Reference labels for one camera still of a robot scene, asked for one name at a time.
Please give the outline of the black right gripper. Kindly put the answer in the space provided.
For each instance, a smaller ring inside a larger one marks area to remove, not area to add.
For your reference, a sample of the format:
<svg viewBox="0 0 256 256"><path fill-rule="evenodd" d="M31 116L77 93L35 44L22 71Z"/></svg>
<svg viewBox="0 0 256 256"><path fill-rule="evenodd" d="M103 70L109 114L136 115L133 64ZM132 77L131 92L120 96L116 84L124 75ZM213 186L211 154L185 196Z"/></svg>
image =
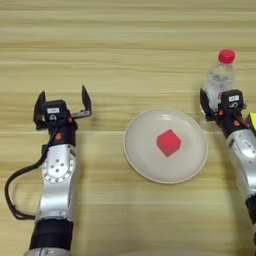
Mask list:
<svg viewBox="0 0 256 256"><path fill-rule="evenodd" d="M227 111L224 109L211 110L208 96L203 89L200 89L200 105L206 120L215 121L226 138L233 132L247 129L247 126L242 121L242 115L237 109Z"/></svg>

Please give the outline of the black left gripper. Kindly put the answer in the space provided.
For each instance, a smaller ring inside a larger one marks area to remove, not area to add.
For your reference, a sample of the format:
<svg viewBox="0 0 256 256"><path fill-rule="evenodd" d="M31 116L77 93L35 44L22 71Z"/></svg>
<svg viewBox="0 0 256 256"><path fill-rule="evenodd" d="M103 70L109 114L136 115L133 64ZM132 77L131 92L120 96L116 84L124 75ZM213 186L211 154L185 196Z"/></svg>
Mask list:
<svg viewBox="0 0 256 256"><path fill-rule="evenodd" d="M43 111L45 103L45 92L42 91L34 105L33 121L37 130L48 130L49 142L47 145L57 146L68 144L76 146L76 131L78 124L76 119L87 118L92 115L91 98L82 86L82 103L86 111L71 113L68 109L48 109Z"/></svg>

